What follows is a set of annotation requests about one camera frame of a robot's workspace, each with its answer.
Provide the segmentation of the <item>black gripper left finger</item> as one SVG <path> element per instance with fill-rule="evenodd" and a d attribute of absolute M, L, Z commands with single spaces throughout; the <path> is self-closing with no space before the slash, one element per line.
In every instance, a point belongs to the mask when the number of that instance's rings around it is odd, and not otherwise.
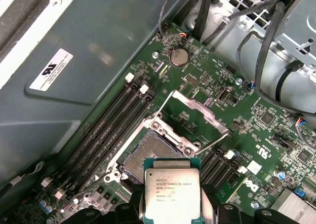
<path fill-rule="evenodd" d="M 144 185 L 134 185 L 128 203 L 118 205 L 113 211 L 103 215 L 99 210 L 86 208 L 66 219 L 67 224 L 143 224 L 140 204 L 143 204 Z"/>

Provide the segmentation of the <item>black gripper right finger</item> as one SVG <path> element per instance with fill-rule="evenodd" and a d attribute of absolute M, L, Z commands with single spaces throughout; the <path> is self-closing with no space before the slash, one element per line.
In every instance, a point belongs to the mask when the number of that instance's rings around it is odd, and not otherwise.
<path fill-rule="evenodd" d="M 280 224 L 281 218 L 263 210 L 250 216 L 232 204 L 221 203 L 212 185 L 201 185 L 201 211 L 206 224 Z"/>

